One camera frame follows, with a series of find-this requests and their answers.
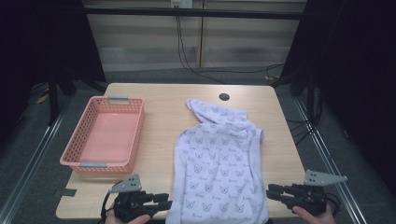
gray floor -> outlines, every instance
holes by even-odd
[[[234,73],[230,71],[255,71],[260,67],[253,68],[220,68],[228,72],[206,72],[204,76],[214,77],[216,80],[199,76],[185,69],[146,70],[135,72],[112,72],[107,73],[107,82],[154,82],[154,83],[205,83],[205,84],[243,84],[243,85],[266,85],[272,80],[265,77],[279,75],[279,70],[271,70],[268,74],[260,73]],[[82,111],[89,98],[102,93],[90,87],[77,83],[78,91],[70,98],[70,104],[64,111],[57,133],[49,142],[48,149],[42,161],[37,165],[33,178],[29,182],[29,188],[22,194],[21,201],[17,203],[18,210],[11,214],[12,223],[96,223],[97,220],[60,220],[55,211],[59,198],[53,197],[57,189],[63,189],[71,174],[68,167],[63,167],[59,159],[64,151]],[[5,144],[0,157],[0,206],[9,203],[9,197],[17,186],[20,177],[25,172],[26,166],[36,152],[42,136],[48,129],[49,101],[36,104],[35,100],[40,96],[38,87],[31,96],[29,106],[25,111],[21,122]],[[276,94],[282,106],[287,120],[302,120],[296,100],[290,95],[288,85],[276,88]],[[61,105],[68,102],[68,98],[60,93]],[[307,133],[304,125],[289,122],[291,134],[295,142]],[[332,159],[335,161],[341,174],[348,177],[347,186],[351,195],[358,202],[367,223],[394,223],[396,220],[396,200],[393,198],[371,167],[364,161],[359,153],[359,148],[353,140],[344,136],[343,125],[330,108],[323,105],[323,113],[320,117],[318,130],[328,147]],[[317,146],[309,134],[297,145],[297,150],[302,159],[305,169],[328,172],[328,168],[318,153]],[[326,188],[327,191],[340,195],[336,187]],[[340,213],[336,216],[337,223],[354,223],[347,206],[343,203]],[[276,219],[274,223],[303,223],[299,218]]]

finger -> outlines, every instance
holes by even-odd
[[[143,215],[140,217],[135,218],[134,220],[128,222],[128,224],[144,224],[151,219],[149,215]]]
[[[332,214],[332,206],[329,203],[326,205],[326,212]]]
[[[305,222],[313,222],[314,221],[314,217],[307,212],[305,209],[303,209],[302,207],[299,206],[294,206],[291,208],[293,210],[293,212],[295,214],[297,214],[300,218],[302,218]]]

cable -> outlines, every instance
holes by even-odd
[[[299,133],[296,133],[296,134],[292,135],[291,137],[295,138],[295,137],[297,137],[297,136],[299,136],[299,135],[302,135],[302,134],[304,134],[304,136],[306,136],[306,135],[309,134],[309,133],[311,133],[309,130],[308,130],[308,131],[307,131],[307,130],[304,130],[304,131],[302,131],[302,132],[299,132]]]
[[[97,222],[97,224],[104,224],[106,222],[106,216],[107,216],[107,212],[113,208],[109,208],[106,209],[106,204],[107,204],[107,200],[108,197],[110,196],[110,193],[107,193],[105,198],[103,199],[103,203],[102,203],[102,209],[101,209],[101,213],[100,213],[100,217],[101,219]]]
[[[272,86],[273,88],[276,88],[278,86],[285,85],[287,83],[291,83],[294,78],[296,78],[302,72],[304,72],[304,65],[305,65],[305,61],[303,60],[302,62],[299,63],[296,70],[290,72],[287,76],[282,75],[280,79],[271,83],[270,86]]]
[[[290,123],[306,123],[306,122],[308,122],[307,119],[303,119],[303,120],[286,119],[286,121],[290,122]]]
[[[299,145],[309,134],[311,134],[314,130],[316,129],[316,127],[314,127],[313,129],[309,130],[307,133],[305,133],[305,135],[303,137],[300,138],[300,140],[298,140],[294,145],[297,146]]]
[[[291,129],[290,129],[290,132],[292,132],[292,131],[294,131],[294,130],[300,128],[300,127],[303,126],[303,125],[304,125],[303,123],[300,123],[299,125],[295,126],[294,128],[291,128]]]
[[[322,111],[323,111],[323,96],[321,94],[321,91],[319,90],[319,99],[317,104],[317,115],[315,117],[315,126],[318,126],[319,124]]]
[[[340,199],[338,199],[338,197],[332,193],[326,193],[326,196],[327,196],[326,200],[330,201],[334,205],[334,209],[332,210],[332,215],[335,217],[337,213],[340,211],[340,206],[341,206]]]
[[[193,72],[195,75],[198,75],[198,76],[200,76],[200,77],[207,77],[207,78],[209,78],[209,79],[212,79],[212,80],[214,80],[214,81],[217,81],[218,83],[225,84],[224,82],[222,82],[222,81],[220,81],[220,80],[218,80],[218,79],[215,79],[215,78],[209,77],[209,76],[205,76],[205,75],[203,75],[203,74],[200,74],[200,73],[198,73],[198,72],[195,72],[195,71],[191,68],[191,66],[190,66],[190,64],[189,64],[189,61],[187,60],[186,52],[185,52],[185,50],[184,50],[183,38],[182,38],[182,35],[181,35],[180,17],[177,16],[177,17],[176,17],[176,20],[177,20],[177,51],[178,51],[178,58],[180,59],[181,65],[182,65],[186,70],[188,70],[188,71],[190,71],[190,72]],[[186,65],[184,65],[183,60],[181,59],[181,55],[180,55],[180,44],[181,44],[181,48],[182,48],[182,52],[183,52],[183,55],[184,55],[184,59],[185,59],[185,61],[186,61],[186,64],[187,64],[188,68],[186,67]]]
[[[218,79],[215,79],[213,77],[206,76],[206,75],[204,75],[204,73],[209,73],[210,72],[210,73],[253,74],[253,73],[265,72],[267,74],[267,77],[268,77],[267,78],[267,83],[265,85],[268,85],[269,84],[269,76],[270,76],[268,71],[272,70],[274,68],[277,68],[279,66],[284,65],[284,63],[271,64],[271,65],[266,66],[264,69],[254,70],[254,71],[233,71],[233,70],[204,70],[204,71],[196,71],[190,66],[190,64],[189,64],[189,62],[187,60],[186,52],[184,50],[183,37],[182,37],[182,34],[181,34],[181,23],[180,23],[180,17],[179,16],[177,16],[177,51],[178,51],[178,58],[180,60],[181,65],[184,67],[184,69],[186,69],[186,70],[188,70],[190,72],[193,72],[195,75],[198,75],[198,76],[201,76],[201,77],[210,78],[210,79],[212,79],[214,81],[217,81],[217,82],[219,82],[221,84],[225,84],[225,83],[220,81],[220,80],[218,80]],[[184,61],[185,61],[187,66],[183,63],[180,51],[182,51],[182,53],[183,53]]]
[[[48,88],[48,83],[46,83],[46,82],[36,84],[36,85],[34,85],[32,87],[32,89],[30,89],[30,95],[32,96],[32,95],[35,95],[35,94],[37,94],[39,92],[42,92],[46,88]]]

basket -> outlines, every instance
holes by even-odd
[[[60,162],[77,172],[132,172],[144,118],[143,99],[93,96]]]

wall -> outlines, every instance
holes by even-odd
[[[170,7],[169,0],[84,0],[86,6]],[[296,1],[193,1],[194,8],[301,12]],[[177,19],[164,16],[89,15],[105,71],[182,67]],[[265,66],[283,63],[297,21],[180,18],[184,53],[191,67]]]

